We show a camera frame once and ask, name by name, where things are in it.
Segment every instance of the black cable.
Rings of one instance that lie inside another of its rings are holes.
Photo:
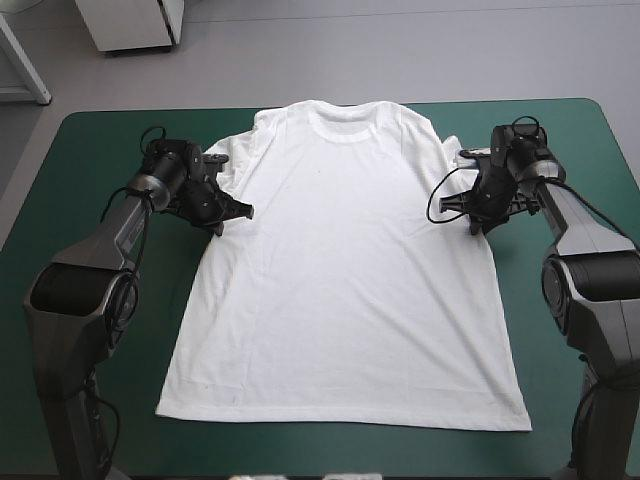
[[[116,419],[116,433],[113,436],[113,442],[111,442],[111,447],[109,448],[109,458],[108,458],[109,465],[112,465],[113,455],[116,452],[116,447],[118,446],[118,440],[120,439],[120,427],[122,423],[120,420],[120,412],[118,411],[118,408],[113,403],[108,402],[104,398],[100,398],[98,395],[96,395],[96,392],[94,391],[93,387],[87,386],[86,392],[87,392],[87,395],[91,396],[96,402],[101,403],[104,406],[108,407],[113,412],[113,416]]]
[[[111,208],[111,204],[113,203],[113,200],[116,198],[116,196],[120,193],[120,192],[126,192],[128,191],[127,187],[120,187],[119,189],[117,189],[116,191],[114,191],[111,196],[109,197],[109,200],[107,200],[107,204],[104,207],[104,209],[102,210],[102,215],[100,215],[100,223],[102,223],[104,221],[104,217],[107,216],[107,212],[109,211],[109,209]]]
[[[431,202],[433,201],[433,196],[436,194],[436,192],[442,186],[442,184],[447,181],[447,178],[449,178],[451,175],[456,173],[458,170],[461,170],[461,168],[460,167],[454,168],[449,173],[447,173],[444,176],[444,178],[442,180],[440,180],[440,183],[438,183],[438,185],[436,185],[436,188],[433,189],[433,191],[431,192],[431,195],[429,195],[429,201],[427,202],[427,219],[431,223],[449,223],[449,222],[453,222],[454,220],[457,220],[458,218],[462,217],[463,215],[466,215],[466,213],[462,212],[462,213],[460,213],[458,215],[455,215],[455,216],[453,216],[451,218],[447,218],[445,220],[434,220],[433,218],[431,218],[431,215],[429,214],[429,210],[431,210]]]
[[[145,148],[142,146],[142,144],[144,143],[145,137],[149,135],[151,132],[153,132],[154,130],[162,130],[162,133],[160,134],[159,139],[164,140],[165,138],[167,138],[167,129],[164,128],[162,125],[153,125],[147,128],[144,132],[142,132],[142,135],[140,135],[140,152],[145,157],[147,156],[147,152],[145,151]]]
[[[124,293],[122,294],[122,296],[118,299],[118,304],[116,306],[115,311],[113,312],[113,314],[111,315],[111,322],[110,322],[110,331],[109,331],[109,346],[111,348],[115,347],[115,344],[117,343],[117,340],[119,340],[120,335],[122,335],[122,333],[124,332],[124,330],[122,328],[120,328],[120,326],[118,325],[118,319],[120,318],[120,315],[122,314],[122,309],[124,308],[124,305],[126,303],[127,298],[129,297],[129,292],[133,289],[134,292],[134,296],[135,296],[135,300],[134,300],[134,304],[133,307],[131,309],[131,312],[129,313],[127,319],[123,322],[124,324],[126,324],[128,322],[128,320],[131,318],[131,316],[133,315],[136,306],[138,304],[138,286],[136,283],[136,279],[138,276],[138,272],[140,271],[140,265],[142,264],[142,259],[144,258],[144,249],[145,249],[145,245],[147,243],[147,236],[148,236],[148,232],[149,232],[149,223],[150,223],[150,217],[151,217],[151,212],[153,211],[153,203],[151,201],[151,197],[149,192],[145,192],[145,193],[139,193],[136,192],[135,195],[139,196],[142,199],[142,204],[143,204],[143,208],[145,209],[144,212],[144,219],[143,219],[143,224],[142,224],[142,237],[140,239],[140,248],[138,249],[138,256],[136,257],[136,260],[134,262],[134,266],[133,266],[133,270],[131,270],[131,272],[129,273],[129,278],[127,281],[127,284],[124,287]],[[118,339],[114,339],[113,338],[113,333],[118,333]]]
[[[573,194],[573,196],[576,197],[576,199],[578,199],[580,203],[582,203],[585,207],[587,207],[589,210],[595,213],[603,221],[608,223],[611,226],[611,228],[613,228],[617,233],[619,233],[620,235],[622,235],[623,237],[631,241],[631,243],[633,243],[633,246],[635,247],[636,250],[640,250],[640,246],[629,235],[627,235],[627,233],[624,230],[622,230],[622,228],[620,228],[613,220],[611,220],[604,213],[598,210],[594,205],[589,203],[589,201],[586,198],[584,198],[582,195],[580,195],[574,188],[570,187],[569,185],[564,183],[562,180],[559,180],[557,178],[541,177],[539,181],[542,183],[549,183],[551,185],[555,185]]]

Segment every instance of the t-shirt hem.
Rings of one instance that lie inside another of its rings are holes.
[[[531,431],[524,415],[434,415],[358,407],[208,407],[161,399],[156,415],[209,422],[357,422],[484,431]]]

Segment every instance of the white cabinet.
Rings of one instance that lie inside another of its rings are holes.
[[[180,42],[184,0],[76,0],[101,52]]]

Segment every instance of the t-shirt sleeve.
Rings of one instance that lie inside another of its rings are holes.
[[[222,190],[232,194],[256,165],[275,137],[282,110],[258,112],[254,117],[252,130],[223,138],[205,152],[229,156],[229,161],[224,164],[224,170],[216,177]]]

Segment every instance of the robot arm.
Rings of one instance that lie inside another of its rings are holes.
[[[564,183],[538,122],[519,120],[495,127],[489,152],[462,153],[478,176],[470,191],[443,198],[440,208],[469,214],[472,234],[522,211],[544,213],[555,237],[543,264],[544,298],[567,344],[586,361],[571,461],[554,478],[621,480],[640,395],[640,254]]]
[[[253,216],[251,205],[215,181],[228,157],[203,155],[198,145],[162,132],[127,187],[115,192],[126,198],[105,211],[89,237],[57,253],[24,300],[36,388],[65,480],[126,478],[111,465],[118,433],[108,446],[99,404],[111,405],[98,396],[94,368],[113,354],[138,302],[151,213],[171,213],[216,235],[225,220]]]

